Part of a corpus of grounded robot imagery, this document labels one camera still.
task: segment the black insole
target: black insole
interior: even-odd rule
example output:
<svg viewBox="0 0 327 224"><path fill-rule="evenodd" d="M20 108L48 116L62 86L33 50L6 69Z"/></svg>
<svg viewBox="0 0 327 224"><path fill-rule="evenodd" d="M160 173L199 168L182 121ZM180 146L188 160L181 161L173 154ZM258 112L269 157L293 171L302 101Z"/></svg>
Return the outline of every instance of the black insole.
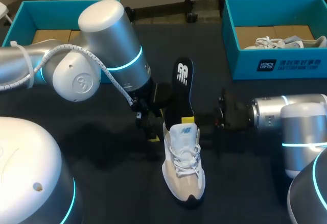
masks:
<svg viewBox="0 0 327 224"><path fill-rule="evenodd" d="M187 57L178 58L173 68L171 102L165 112L167 130L173 125L182 123L183 117L194 116L191 106L192 79L192 60Z"/></svg>

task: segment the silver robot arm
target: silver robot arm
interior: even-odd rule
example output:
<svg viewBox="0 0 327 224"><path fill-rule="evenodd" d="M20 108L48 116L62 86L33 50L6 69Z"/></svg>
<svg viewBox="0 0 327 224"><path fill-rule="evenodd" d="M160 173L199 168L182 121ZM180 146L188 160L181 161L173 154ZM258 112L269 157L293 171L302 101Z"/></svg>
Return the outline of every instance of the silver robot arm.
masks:
<svg viewBox="0 0 327 224"><path fill-rule="evenodd" d="M66 49L53 55L51 61L36 72L36 84L47 83L65 99L82 101L96 92L101 81L101 68L105 67L104 73L108 77L112 74L111 81L123 94L128 92L138 97L143 96L144 90L152 89L151 70L119 2L97 2L81 13L78 22L80 35L62 46ZM48 40L25 46L33 68L44 61L49 51L62 44ZM0 56L0 86L16 87L19 80L20 85L29 74L22 51L17 47L3 47ZM94 57L101 61L96 63Z"/></svg>
<svg viewBox="0 0 327 224"><path fill-rule="evenodd" d="M254 98L250 104L240 102L234 95L223 91L217 126L226 130L254 128L258 132L282 129L281 110L289 104L320 103L327 111L327 96L324 94L281 95Z"/></svg>

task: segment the white sneaker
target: white sneaker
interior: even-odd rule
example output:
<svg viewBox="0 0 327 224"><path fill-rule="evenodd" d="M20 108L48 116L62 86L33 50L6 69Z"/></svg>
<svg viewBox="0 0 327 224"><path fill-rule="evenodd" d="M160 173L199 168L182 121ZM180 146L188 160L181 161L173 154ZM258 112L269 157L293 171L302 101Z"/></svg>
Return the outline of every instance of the white sneaker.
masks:
<svg viewBox="0 0 327 224"><path fill-rule="evenodd" d="M165 182L180 201L195 204L205 189L201 165L200 130L195 123L173 125L170 130L163 124L166 160L162 165Z"/></svg>
<svg viewBox="0 0 327 224"><path fill-rule="evenodd" d="M200 130L191 106L193 62L179 58L172 75L171 101L165 110L166 159L162 174L171 193L187 207L196 207L205 188L199 145Z"/></svg>
<svg viewBox="0 0 327 224"><path fill-rule="evenodd" d="M327 39L321 36L316 40L304 40L297 36L287 39L269 39L269 37L258 38L255 46L249 46L245 49L275 49L275 48L313 48L327 47Z"/></svg>

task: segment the shoelace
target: shoelace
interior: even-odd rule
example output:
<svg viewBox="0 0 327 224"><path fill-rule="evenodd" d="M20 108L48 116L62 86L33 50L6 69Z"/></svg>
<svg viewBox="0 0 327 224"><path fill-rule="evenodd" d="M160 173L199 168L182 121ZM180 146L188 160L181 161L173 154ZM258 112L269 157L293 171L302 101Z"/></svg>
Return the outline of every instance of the shoelace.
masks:
<svg viewBox="0 0 327 224"><path fill-rule="evenodd" d="M285 43L282 39L258 38L255 41L256 46L263 46L265 49L284 48Z"/></svg>
<svg viewBox="0 0 327 224"><path fill-rule="evenodd" d="M182 149L179 154L176 154L171 146L169 147L169 151L174 155L174 165L178 176L192 175L195 173L199 177L197 166L201 151L200 145L195 145L195 150ZM192 159L183 157L182 155L184 153L190 153Z"/></svg>

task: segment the black table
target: black table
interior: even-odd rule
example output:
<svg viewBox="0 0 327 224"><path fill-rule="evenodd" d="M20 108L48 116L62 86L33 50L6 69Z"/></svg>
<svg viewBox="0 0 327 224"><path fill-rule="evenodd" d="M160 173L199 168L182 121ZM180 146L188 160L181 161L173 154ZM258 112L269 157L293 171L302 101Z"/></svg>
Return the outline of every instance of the black table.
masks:
<svg viewBox="0 0 327 224"><path fill-rule="evenodd" d="M327 93L327 80L233 83L220 29L219 24L200 23L135 26L156 82L170 82L179 56L193 60L196 115L212 114L222 88L244 101ZM0 96L0 116L33 121L53 135L82 192L84 224L290 223L285 207L289 181L280 141L273 137L200 124L205 199L198 209L186 210L164 183L163 157L146 157L148 146L134 125L135 114L112 85L101 85L80 103L65 101L47 86L8 92Z"/></svg>

